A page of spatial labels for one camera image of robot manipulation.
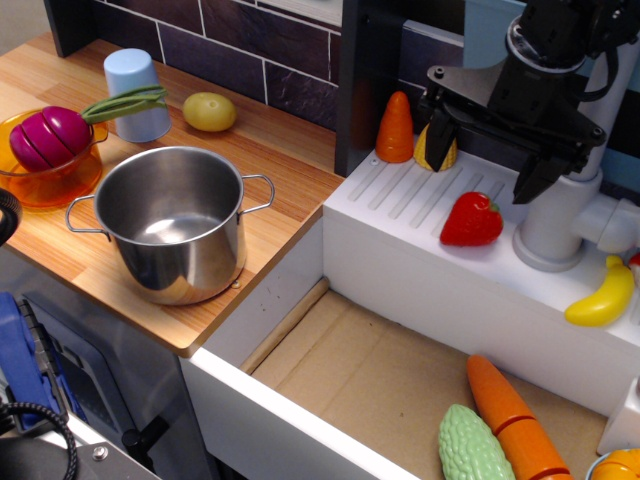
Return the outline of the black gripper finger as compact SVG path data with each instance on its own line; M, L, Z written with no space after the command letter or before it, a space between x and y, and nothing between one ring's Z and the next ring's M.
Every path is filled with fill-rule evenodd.
M425 143L425 160L435 172L441 170L449 149L455 139L456 125L443 109L434 110Z
M528 204L549 189L563 174L563 162L556 157L529 157L513 190L514 204Z

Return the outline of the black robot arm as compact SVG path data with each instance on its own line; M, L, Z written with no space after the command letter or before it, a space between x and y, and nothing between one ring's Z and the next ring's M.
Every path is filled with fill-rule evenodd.
M507 29L503 60L428 70L419 102L427 119L427 164L439 171L465 128L526 153L514 187L517 204L581 172L607 134L578 106L611 90L617 49L636 43L638 34L636 1L528 2Z

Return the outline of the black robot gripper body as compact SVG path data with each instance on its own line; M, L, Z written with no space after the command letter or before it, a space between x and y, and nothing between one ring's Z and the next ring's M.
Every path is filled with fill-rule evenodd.
M445 110L456 125L455 137L464 127L521 149L528 158L559 158L565 175L579 172L591 150L607 139L602 127L578 111L569 76L513 59L484 68L433 66L421 106L428 124L435 109Z

